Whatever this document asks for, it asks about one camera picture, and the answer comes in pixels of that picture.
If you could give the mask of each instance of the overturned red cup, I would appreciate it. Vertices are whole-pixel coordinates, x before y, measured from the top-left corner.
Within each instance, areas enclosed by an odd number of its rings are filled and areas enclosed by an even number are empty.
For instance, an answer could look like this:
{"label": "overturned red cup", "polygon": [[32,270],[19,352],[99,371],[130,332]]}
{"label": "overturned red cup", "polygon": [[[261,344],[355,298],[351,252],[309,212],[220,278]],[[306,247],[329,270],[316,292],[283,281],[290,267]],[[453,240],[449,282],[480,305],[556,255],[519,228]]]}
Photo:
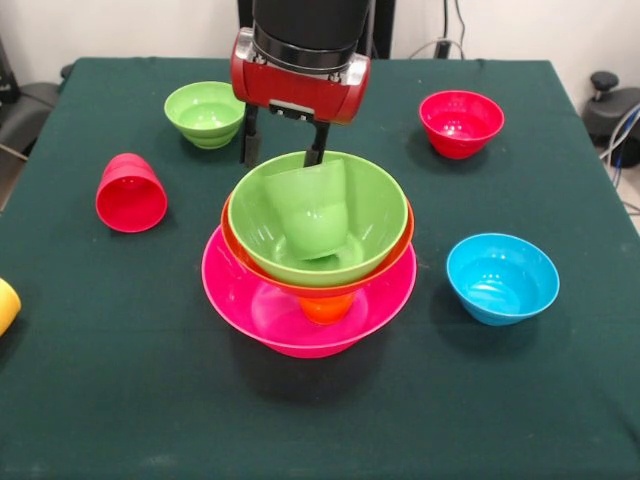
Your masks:
{"label": "overturned red cup", "polygon": [[109,228],[143,232],[162,220],[167,206],[162,184],[142,157],[122,153],[107,164],[96,194],[96,212]]}

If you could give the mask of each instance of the plastic cup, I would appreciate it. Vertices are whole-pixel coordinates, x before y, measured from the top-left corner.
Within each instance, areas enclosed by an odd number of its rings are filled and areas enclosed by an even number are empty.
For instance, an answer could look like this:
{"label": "plastic cup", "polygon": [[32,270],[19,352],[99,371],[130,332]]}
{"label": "plastic cup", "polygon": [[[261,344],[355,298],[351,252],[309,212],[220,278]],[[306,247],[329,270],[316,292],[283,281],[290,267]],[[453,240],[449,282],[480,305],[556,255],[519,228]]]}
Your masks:
{"label": "plastic cup", "polygon": [[287,247],[300,260],[336,253],[347,239],[344,160],[296,168],[264,178]]}
{"label": "plastic cup", "polygon": [[119,232],[137,233],[157,225],[167,211],[167,194],[151,166],[139,155],[122,153],[104,170],[96,211]]}
{"label": "plastic cup", "polygon": [[16,291],[0,278],[0,336],[13,323],[21,308],[22,303]]}

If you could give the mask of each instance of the orange bowl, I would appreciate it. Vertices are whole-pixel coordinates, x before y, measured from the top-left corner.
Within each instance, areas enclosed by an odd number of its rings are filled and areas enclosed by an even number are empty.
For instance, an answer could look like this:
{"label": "orange bowl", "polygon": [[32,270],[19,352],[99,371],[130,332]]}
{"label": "orange bowl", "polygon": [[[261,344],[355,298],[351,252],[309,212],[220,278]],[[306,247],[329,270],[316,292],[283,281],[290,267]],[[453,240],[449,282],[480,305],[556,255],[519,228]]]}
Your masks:
{"label": "orange bowl", "polygon": [[400,240],[398,240],[398,242],[393,246],[382,263],[380,263],[380,265],[378,265],[376,269],[371,273],[356,282],[348,283],[345,285],[336,285],[332,287],[305,287],[299,285],[291,285],[276,280],[275,278],[269,276],[264,270],[262,270],[251,259],[244,247],[240,245],[233,234],[233,230],[231,230],[231,225],[229,224],[229,198],[227,198],[227,201],[222,208],[220,225],[222,226],[222,236],[224,238],[224,242],[226,243],[233,256],[238,261],[240,261],[240,263],[242,263],[242,265],[246,267],[251,273],[258,276],[260,279],[271,285],[279,287],[282,290],[291,293],[299,298],[309,299],[339,297],[353,293],[372,280],[375,280],[389,268],[391,268],[391,266],[393,266],[402,257],[404,252],[409,247],[409,244],[411,243],[411,239],[413,238],[413,231],[415,228],[415,218],[413,216],[413,209],[411,208],[411,203],[409,203],[409,200],[407,200],[407,207],[407,226],[405,227]]}

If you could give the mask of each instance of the red bowl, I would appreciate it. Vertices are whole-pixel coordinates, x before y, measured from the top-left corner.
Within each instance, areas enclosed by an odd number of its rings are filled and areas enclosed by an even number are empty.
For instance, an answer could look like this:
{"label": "red bowl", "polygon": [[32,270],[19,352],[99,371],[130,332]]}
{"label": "red bowl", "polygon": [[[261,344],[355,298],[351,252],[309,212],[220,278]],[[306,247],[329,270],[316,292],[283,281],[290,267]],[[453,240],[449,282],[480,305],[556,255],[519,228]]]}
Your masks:
{"label": "red bowl", "polygon": [[419,114],[433,148],[453,160],[479,152],[504,126],[504,112],[496,102],[463,90],[428,96]]}
{"label": "red bowl", "polygon": [[372,280],[378,278],[384,272],[389,270],[401,257],[404,255],[404,252],[409,247],[411,243],[411,239],[413,238],[413,230],[415,228],[415,219],[413,217],[413,210],[411,208],[411,204],[407,200],[408,207],[408,218],[407,225],[400,237],[400,240],[393,246],[389,254],[384,258],[384,260],[367,276],[361,278],[356,282],[352,282],[345,285],[337,285],[333,287],[305,287],[298,285],[291,285],[288,283],[283,283],[275,278],[269,276],[264,270],[262,270],[249,256],[247,251],[240,245],[240,242],[233,235],[233,230],[229,225],[229,199],[222,207],[222,215],[220,218],[220,225],[222,227],[222,236],[224,238],[224,242],[233,254],[233,256],[251,273],[258,276],[265,282],[275,285],[276,287],[281,288],[282,290],[289,292],[297,297],[301,298],[330,298],[330,297],[339,297],[342,295],[348,295],[359,288],[363,287],[367,283]]}

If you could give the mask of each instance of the bowl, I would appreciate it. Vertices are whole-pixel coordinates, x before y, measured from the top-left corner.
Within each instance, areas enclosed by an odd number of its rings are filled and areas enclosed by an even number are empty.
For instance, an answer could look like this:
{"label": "bowl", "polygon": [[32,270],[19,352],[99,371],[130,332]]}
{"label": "bowl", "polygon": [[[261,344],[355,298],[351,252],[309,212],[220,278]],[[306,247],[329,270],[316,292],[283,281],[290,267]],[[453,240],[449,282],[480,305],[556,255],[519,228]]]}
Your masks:
{"label": "bowl", "polygon": [[496,102],[463,90],[428,96],[419,114],[433,148],[453,160],[479,152],[504,126],[504,112]]}
{"label": "bowl", "polygon": [[501,233],[474,235],[447,258],[447,275],[467,311],[491,326],[511,325],[547,309],[560,278],[538,247]]}
{"label": "bowl", "polygon": [[407,201],[409,212],[407,226],[400,240],[393,246],[389,254],[382,262],[365,277],[346,285],[334,287],[304,287],[283,283],[262,270],[240,245],[231,226],[229,225],[229,198],[222,208],[220,229],[224,243],[234,258],[255,277],[278,287],[283,292],[289,293],[298,299],[300,307],[309,320],[320,325],[336,323],[344,318],[353,304],[354,294],[359,289],[373,282],[389,270],[402,258],[409,248],[414,231],[414,217],[411,204]]}
{"label": "bowl", "polygon": [[244,118],[244,103],[230,84],[197,82],[185,85],[167,97],[164,113],[195,146],[220,148],[235,136]]}
{"label": "bowl", "polygon": [[398,183],[379,166],[355,155],[327,151],[324,162],[344,160],[349,214],[347,241],[331,256],[301,260],[287,247],[264,177],[302,168],[305,152],[269,160],[251,170],[231,193],[229,223],[238,242],[260,268],[288,284],[330,287],[373,271],[398,243],[408,220]]}
{"label": "bowl", "polygon": [[209,301],[233,328],[291,357],[336,355],[374,334],[400,312],[415,285],[416,256],[409,246],[391,268],[358,291],[344,321],[314,325],[295,298],[242,268],[220,237],[217,228],[202,257],[202,282]]}

